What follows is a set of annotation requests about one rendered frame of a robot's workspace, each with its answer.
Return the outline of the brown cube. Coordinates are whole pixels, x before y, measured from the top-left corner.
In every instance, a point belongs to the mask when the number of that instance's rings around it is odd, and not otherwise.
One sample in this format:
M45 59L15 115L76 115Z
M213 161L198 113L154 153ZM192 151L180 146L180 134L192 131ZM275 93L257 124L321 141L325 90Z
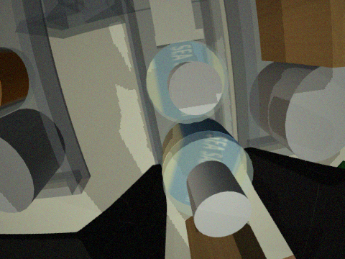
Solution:
M262 61L345 66L345 0L256 0Z

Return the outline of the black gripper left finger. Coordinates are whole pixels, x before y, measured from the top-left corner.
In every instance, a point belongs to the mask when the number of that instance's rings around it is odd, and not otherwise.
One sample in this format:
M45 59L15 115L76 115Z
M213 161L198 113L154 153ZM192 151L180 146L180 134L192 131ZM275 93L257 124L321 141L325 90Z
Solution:
M0 259L165 259L167 199L152 165L77 232L0 234Z

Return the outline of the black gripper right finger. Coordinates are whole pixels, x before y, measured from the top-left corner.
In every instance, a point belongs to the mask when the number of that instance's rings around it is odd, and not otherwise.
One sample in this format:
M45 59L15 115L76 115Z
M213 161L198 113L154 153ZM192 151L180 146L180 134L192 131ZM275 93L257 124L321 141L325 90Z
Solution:
M252 186L296 259L345 259L345 169L245 147Z

